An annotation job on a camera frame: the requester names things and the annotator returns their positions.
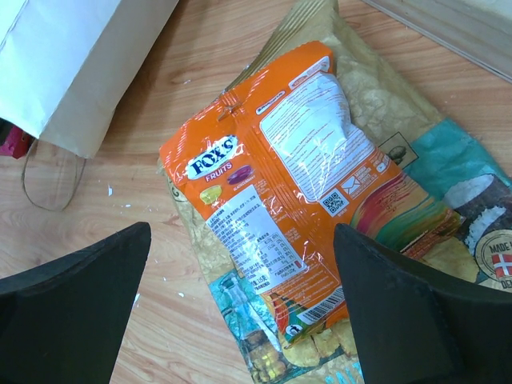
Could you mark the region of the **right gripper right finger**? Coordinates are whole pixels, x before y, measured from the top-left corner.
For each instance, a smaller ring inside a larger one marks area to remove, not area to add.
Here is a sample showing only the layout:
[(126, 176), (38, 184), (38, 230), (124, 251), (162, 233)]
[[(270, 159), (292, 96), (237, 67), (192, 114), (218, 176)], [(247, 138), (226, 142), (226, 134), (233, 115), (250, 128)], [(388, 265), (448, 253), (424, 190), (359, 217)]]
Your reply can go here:
[(346, 224), (334, 255), (366, 383), (509, 383), (511, 295), (445, 274)]

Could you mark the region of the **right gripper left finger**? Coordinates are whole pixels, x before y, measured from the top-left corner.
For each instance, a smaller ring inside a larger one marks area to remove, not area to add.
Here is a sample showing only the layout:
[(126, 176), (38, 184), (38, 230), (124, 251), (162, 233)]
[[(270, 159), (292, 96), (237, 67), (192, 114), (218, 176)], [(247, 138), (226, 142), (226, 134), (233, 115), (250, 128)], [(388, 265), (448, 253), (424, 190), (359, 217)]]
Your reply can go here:
[(136, 222), (1, 280), (3, 383), (108, 383), (151, 244)]

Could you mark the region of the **tan salt vinegar chips bag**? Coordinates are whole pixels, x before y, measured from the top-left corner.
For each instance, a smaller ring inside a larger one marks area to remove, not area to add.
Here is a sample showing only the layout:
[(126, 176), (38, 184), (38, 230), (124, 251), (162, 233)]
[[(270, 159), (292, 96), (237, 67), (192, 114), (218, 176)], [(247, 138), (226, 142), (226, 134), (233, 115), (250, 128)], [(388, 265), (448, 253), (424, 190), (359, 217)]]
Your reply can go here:
[[(335, 1), (300, 1), (253, 62), (222, 92), (276, 58), (318, 41), (334, 55), (352, 123), (426, 192), (462, 217), (420, 261), (494, 290), (511, 289), (511, 268), (490, 249), (511, 239), (511, 181), (463, 128), (443, 117), (339, 16)], [(348, 315), (295, 343), (279, 333), (263, 298), (234, 264), (199, 212), (167, 175), (210, 292), (255, 383), (360, 383)]]

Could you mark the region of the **magenta crisps bag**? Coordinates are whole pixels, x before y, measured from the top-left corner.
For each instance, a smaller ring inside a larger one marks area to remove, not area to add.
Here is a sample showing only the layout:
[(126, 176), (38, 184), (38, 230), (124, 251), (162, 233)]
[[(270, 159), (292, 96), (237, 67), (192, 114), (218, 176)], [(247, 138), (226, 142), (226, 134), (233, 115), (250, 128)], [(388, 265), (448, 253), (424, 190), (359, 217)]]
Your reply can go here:
[(19, 159), (24, 157), (31, 147), (34, 138), (16, 125), (4, 119), (1, 120), (0, 155)]

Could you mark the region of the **orange Fox's candy packet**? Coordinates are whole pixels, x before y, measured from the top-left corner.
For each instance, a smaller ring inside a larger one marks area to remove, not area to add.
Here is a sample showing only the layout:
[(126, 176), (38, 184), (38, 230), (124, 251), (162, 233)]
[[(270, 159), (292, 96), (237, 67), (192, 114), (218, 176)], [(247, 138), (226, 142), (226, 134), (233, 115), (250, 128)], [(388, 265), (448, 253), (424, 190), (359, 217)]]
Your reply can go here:
[(160, 149), (172, 183), (290, 344), (348, 315), (337, 225), (421, 258), (462, 223), (352, 123), (334, 68), (328, 46), (302, 44), (220, 95)]

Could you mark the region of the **brown paper bag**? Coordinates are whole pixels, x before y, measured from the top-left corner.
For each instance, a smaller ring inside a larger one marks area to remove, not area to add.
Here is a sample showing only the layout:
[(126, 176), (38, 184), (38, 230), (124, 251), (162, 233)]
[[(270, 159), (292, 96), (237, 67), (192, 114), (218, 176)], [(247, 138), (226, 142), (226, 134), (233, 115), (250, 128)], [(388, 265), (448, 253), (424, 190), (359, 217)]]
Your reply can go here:
[(1, 120), (75, 156), (75, 179), (174, 1), (4, 1)]

